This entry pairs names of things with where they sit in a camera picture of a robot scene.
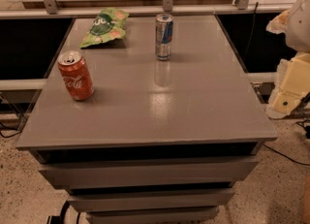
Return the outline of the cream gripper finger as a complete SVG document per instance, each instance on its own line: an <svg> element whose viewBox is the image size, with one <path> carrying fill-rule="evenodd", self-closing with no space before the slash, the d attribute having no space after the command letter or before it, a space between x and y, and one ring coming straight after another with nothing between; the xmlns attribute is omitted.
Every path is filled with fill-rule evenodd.
<svg viewBox="0 0 310 224"><path fill-rule="evenodd" d="M310 54L298 52L291 60L281 59L266 107L272 119L288 116L310 93Z"/></svg>

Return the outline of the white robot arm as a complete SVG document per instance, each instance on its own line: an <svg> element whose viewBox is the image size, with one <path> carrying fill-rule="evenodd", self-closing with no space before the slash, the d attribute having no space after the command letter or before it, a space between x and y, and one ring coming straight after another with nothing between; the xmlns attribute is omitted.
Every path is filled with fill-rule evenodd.
<svg viewBox="0 0 310 224"><path fill-rule="evenodd" d="M285 34L285 42L296 55L281 59L266 107L270 118L280 119L294 111L310 93L310 0L296 0L266 27L271 33Z"/></svg>

